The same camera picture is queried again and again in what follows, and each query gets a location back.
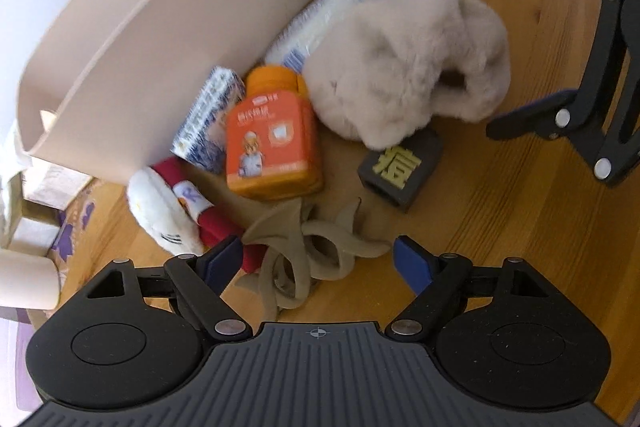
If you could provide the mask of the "white cat plush toy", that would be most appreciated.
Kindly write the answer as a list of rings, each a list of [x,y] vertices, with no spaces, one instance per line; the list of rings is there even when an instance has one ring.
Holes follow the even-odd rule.
[[[188,179],[186,163],[176,156],[134,173],[126,195],[138,225],[175,256],[201,256],[228,236],[245,233]]]

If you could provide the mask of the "tan wooden letter ornament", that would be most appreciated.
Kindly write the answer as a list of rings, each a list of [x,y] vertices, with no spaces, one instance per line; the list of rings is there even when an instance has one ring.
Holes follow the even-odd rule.
[[[343,280],[358,258],[376,259],[390,243],[365,239],[355,232],[361,200],[353,200],[332,220],[315,218],[314,205],[296,198],[273,207],[242,236],[246,246],[264,246],[262,265],[235,285],[256,294],[262,319],[277,321],[283,310],[306,303],[314,283]]]

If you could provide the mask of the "black cube gold character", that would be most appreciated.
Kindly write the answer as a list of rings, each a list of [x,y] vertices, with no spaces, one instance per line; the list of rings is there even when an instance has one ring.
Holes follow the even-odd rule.
[[[370,150],[358,167],[361,184],[390,205],[407,211],[442,157],[442,140],[425,127],[398,145]]]

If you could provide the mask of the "blue white small box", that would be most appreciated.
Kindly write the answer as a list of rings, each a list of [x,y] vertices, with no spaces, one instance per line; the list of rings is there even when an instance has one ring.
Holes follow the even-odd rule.
[[[215,66],[171,144],[171,153],[212,173],[226,165],[227,120],[245,96],[245,84],[232,69]]]

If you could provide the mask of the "orange medicine bottle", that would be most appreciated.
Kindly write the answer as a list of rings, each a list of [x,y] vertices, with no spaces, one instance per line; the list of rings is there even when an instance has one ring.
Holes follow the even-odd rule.
[[[317,121],[303,77],[279,65],[247,76],[227,121],[229,190],[257,200],[311,194],[323,185]]]

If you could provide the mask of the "beige fluffy hat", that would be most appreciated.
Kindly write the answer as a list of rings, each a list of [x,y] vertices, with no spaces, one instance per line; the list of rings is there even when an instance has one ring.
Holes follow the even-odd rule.
[[[303,77],[316,115],[385,150],[433,117],[475,124],[508,94],[508,34],[482,0],[372,0],[332,24]]]

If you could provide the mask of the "cream thermos bottle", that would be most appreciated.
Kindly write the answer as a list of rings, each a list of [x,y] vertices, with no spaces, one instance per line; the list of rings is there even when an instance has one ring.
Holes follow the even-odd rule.
[[[60,300],[60,278],[52,260],[2,249],[0,305],[5,308],[53,310]]]

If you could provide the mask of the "beige plastic storage bin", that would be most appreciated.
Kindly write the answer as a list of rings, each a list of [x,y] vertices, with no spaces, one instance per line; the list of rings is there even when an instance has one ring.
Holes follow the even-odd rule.
[[[214,66],[247,72],[310,0],[70,0],[17,93],[25,152],[124,183],[165,158]]]

